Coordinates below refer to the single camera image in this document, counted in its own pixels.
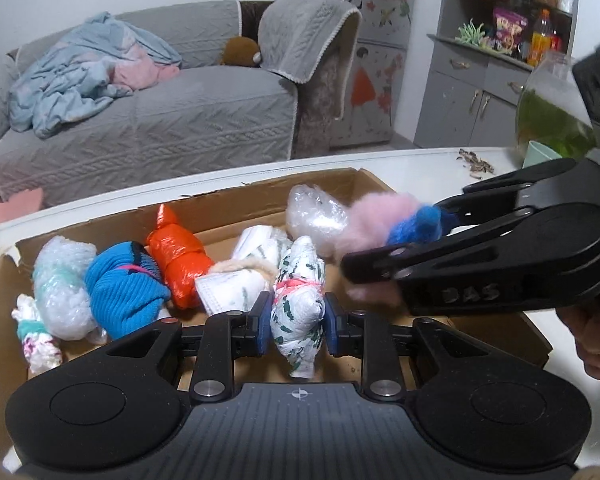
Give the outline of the person right hand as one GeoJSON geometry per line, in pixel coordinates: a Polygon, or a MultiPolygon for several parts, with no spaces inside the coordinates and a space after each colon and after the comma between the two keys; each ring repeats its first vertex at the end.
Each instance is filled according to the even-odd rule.
{"type": "Polygon", "coordinates": [[[556,314],[574,338],[585,373],[600,380],[600,312],[589,315],[582,307],[569,307],[556,314]]]}

